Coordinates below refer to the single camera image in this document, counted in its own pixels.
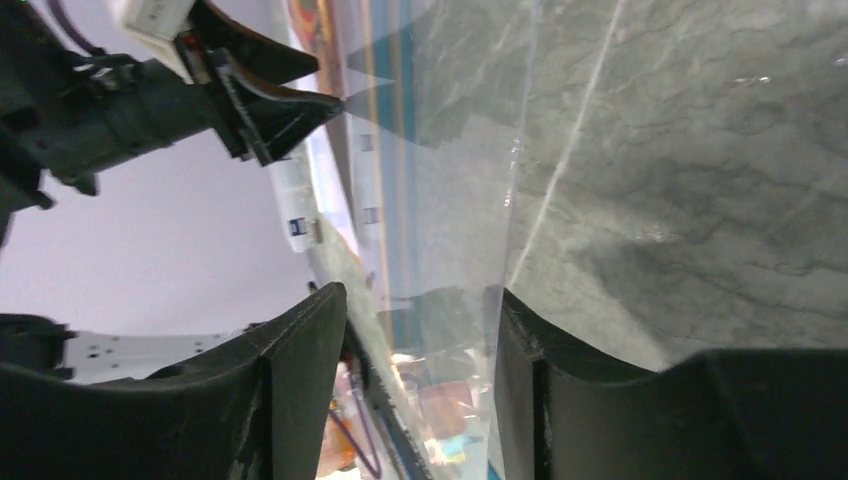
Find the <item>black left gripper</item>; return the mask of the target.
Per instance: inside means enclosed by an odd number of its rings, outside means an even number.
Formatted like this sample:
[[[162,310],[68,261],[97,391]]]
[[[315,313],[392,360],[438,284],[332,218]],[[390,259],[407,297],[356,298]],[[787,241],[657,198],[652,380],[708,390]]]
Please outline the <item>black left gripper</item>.
[[[188,20],[202,42],[217,49],[211,52],[215,76],[239,135],[261,165],[281,161],[344,112],[339,98],[281,85],[317,72],[313,55],[242,25],[212,1],[196,1]],[[79,55],[30,2],[2,2],[2,198],[45,198],[45,172],[94,196],[101,171],[223,126],[212,96],[161,62]]]

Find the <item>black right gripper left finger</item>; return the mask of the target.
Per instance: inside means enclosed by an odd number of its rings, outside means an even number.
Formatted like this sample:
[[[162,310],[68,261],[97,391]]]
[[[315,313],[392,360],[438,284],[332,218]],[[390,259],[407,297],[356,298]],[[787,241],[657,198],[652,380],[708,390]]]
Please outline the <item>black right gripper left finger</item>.
[[[5,479],[311,479],[347,322],[333,282],[282,315],[144,379],[89,385],[72,336],[1,318]]]

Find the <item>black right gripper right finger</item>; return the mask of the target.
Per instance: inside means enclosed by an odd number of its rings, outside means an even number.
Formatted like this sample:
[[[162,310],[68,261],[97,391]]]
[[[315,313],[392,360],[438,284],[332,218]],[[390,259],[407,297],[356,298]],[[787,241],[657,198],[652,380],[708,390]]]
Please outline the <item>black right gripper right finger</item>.
[[[712,349],[653,372],[512,293],[495,406],[508,479],[843,479],[843,349]]]

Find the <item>clear plastic frame sheet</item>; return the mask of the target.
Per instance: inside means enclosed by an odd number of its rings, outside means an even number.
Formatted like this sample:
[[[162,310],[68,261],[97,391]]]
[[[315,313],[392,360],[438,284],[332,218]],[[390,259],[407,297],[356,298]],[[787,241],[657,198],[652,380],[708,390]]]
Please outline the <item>clear plastic frame sheet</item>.
[[[360,248],[352,281],[378,295],[378,147],[358,2],[335,3]],[[423,420],[434,479],[488,479],[499,309],[541,5],[420,2],[413,60],[425,350],[402,365],[424,377],[407,375],[403,385]]]

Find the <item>blue wooden picture frame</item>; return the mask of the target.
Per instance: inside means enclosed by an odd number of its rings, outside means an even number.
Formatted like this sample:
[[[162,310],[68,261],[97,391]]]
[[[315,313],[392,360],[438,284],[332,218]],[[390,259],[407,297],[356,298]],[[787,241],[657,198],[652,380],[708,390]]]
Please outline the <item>blue wooden picture frame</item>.
[[[380,325],[389,347],[421,355],[416,80],[413,10],[420,1],[359,1],[367,119],[377,143]]]

